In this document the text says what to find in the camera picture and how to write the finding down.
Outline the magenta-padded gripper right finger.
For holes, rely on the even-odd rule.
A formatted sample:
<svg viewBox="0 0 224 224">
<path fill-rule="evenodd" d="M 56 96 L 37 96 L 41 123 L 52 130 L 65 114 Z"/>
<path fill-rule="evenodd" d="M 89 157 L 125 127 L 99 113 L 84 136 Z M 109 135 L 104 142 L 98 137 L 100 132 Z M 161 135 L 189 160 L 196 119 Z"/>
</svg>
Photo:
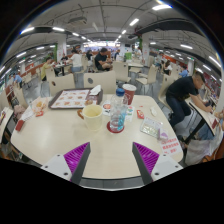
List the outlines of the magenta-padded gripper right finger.
<svg viewBox="0 0 224 224">
<path fill-rule="evenodd" d="M 182 166 L 169 155 L 158 154 L 136 142 L 133 143 L 132 153 L 145 185 L 182 169 Z"/>
</svg>

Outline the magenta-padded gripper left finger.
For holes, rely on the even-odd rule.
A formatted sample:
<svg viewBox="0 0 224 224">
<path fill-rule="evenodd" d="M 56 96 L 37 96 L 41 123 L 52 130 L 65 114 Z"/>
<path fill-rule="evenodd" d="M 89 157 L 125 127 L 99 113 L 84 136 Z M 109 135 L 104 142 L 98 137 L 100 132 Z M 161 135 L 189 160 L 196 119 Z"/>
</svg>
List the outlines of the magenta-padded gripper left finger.
<svg viewBox="0 0 224 224">
<path fill-rule="evenodd" d="M 79 184 L 90 152 L 90 143 L 84 143 L 66 154 L 56 154 L 42 166 L 42 169 Z"/>
</svg>

